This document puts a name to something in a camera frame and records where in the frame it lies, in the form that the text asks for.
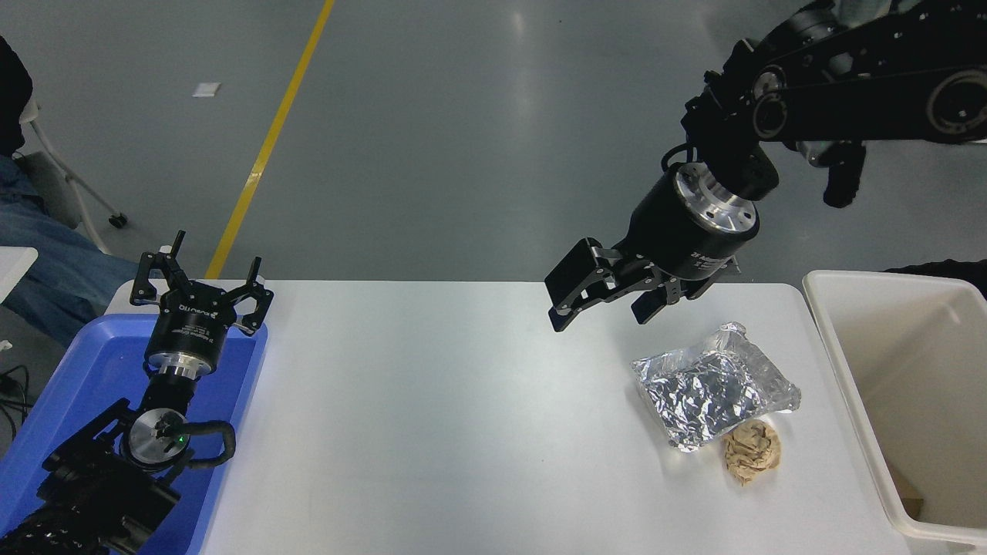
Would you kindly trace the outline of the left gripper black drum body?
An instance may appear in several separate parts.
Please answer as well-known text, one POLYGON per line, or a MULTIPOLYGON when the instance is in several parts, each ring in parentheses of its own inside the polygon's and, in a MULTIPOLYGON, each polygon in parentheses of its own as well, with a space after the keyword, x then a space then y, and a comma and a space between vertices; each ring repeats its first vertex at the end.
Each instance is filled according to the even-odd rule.
POLYGON ((160 315, 146 348, 146 361, 161 362, 166 355, 193 356, 218 362, 233 309, 223 300, 225 290, 194 282, 190 291, 170 289, 160 302, 160 315))

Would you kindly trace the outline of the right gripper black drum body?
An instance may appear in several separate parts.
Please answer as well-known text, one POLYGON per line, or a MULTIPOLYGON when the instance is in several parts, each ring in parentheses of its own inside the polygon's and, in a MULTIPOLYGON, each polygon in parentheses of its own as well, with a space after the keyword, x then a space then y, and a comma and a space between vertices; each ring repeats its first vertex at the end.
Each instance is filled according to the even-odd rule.
POLYGON ((757 233, 755 204, 730 193, 712 172, 669 171, 632 211, 617 249, 648 260, 693 300, 757 233))

